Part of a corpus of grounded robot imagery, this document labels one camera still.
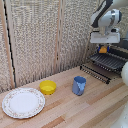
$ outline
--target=cup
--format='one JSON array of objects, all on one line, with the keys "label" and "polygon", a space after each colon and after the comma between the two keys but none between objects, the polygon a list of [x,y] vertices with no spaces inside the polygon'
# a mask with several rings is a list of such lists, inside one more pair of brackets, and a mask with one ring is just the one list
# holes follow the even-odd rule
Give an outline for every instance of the cup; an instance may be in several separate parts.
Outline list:
[{"label": "cup", "polygon": [[72,92],[78,96],[84,93],[86,79],[81,76],[76,76],[73,81]]}]

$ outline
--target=beige curtain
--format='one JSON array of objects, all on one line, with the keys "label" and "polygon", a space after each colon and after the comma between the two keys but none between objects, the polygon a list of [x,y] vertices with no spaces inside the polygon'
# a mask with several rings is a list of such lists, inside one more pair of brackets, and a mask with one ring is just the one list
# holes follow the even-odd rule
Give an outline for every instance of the beige curtain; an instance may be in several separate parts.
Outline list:
[{"label": "beige curtain", "polygon": [[0,93],[14,88],[12,60],[3,0],[0,0]]}]

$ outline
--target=plate rim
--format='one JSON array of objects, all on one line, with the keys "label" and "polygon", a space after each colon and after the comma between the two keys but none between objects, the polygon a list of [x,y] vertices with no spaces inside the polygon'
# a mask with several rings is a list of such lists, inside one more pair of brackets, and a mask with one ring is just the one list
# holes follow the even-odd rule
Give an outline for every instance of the plate rim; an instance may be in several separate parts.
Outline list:
[{"label": "plate rim", "polygon": [[[10,94],[10,93],[12,93],[12,92],[15,92],[15,91],[18,91],[19,89],[32,89],[32,90],[35,90],[35,91],[37,91],[40,95],[42,95],[42,97],[43,97],[43,106],[42,106],[42,108],[38,111],[37,110],[37,112],[35,112],[34,114],[31,114],[31,116],[22,116],[22,117],[16,117],[16,116],[12,116],[12,115],[10,115],[9,113],[7,113],[6,112],[6,110],[5,110],[5,108],[4,108],[4,101],[6,100],[6,98],[7,98],[7,96]],[[14,90],[12,90],[11,92],[9,92],[5,97],[4,97],[4,99],[3,99],[3,101],[2,101],[2,109],[3,109],[3,111],[8,115],[8,116],[10,116],[10,117],[12,117],[12,118],[15,118],[15,119],[27,119],[27,118],[30,118],[30,117],[33,117],[33,116],[35,116],[35,115],[37,115],[38,113],[40,113],[41,111],[42,111],[42,109],[44,108],[44,105],[45,105],[45,97],[44,97],[44,95],[39,91],[39,90],[37,90],[37,89],[34,89],[34,88],[17,88],[17,89],[14,89]]]}]

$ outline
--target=white robot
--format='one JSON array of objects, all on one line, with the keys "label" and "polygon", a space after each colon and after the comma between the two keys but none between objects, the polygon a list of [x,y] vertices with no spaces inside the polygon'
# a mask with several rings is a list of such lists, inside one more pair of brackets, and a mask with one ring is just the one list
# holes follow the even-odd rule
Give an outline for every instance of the white robot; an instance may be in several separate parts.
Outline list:
[{"label": "white robot", "polygon": [[[128,6],[128,0],[104,0],[97,11],[91,16],[91,25],[100,28],[98,32],[91,33],[91,43],[119,43],[120,34],[113,26],[121,21],[122,14],[120,7]],[[122,79],[128,86],[128,62],[122,69]],[[111,128],[128,128],[128,102],[119,117]]]},{"label": "white robot", "polygon": [[91,16],[91,26],[100,28],[99,32],[91,33],[91,43],[119,43],[119,29],[113,28],[121,21],[122,13],[117,10],[128,6],[128,0],[104,0],[97,11]]}]

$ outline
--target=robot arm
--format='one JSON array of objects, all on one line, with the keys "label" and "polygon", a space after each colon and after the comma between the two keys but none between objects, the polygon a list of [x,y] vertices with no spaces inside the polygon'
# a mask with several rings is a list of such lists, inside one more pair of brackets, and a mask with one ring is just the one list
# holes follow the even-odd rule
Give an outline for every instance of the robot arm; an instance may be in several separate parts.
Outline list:
[{"label": "robot arm", "polygon": [[91,33],[91,43],[119,43],[119,29],[113,26],[121,21],[122,13],[116,10],[128,6],[128,0],[104,0],[96,12],[91,16],[91,26],[100,27],[99,32]]},{"label": "robot arm", "polygon": [[116,25],[121,21],[121,12],[116,10],[128,6],[128,0],[104,0],[91,16],[91,26],[94,28]]}]

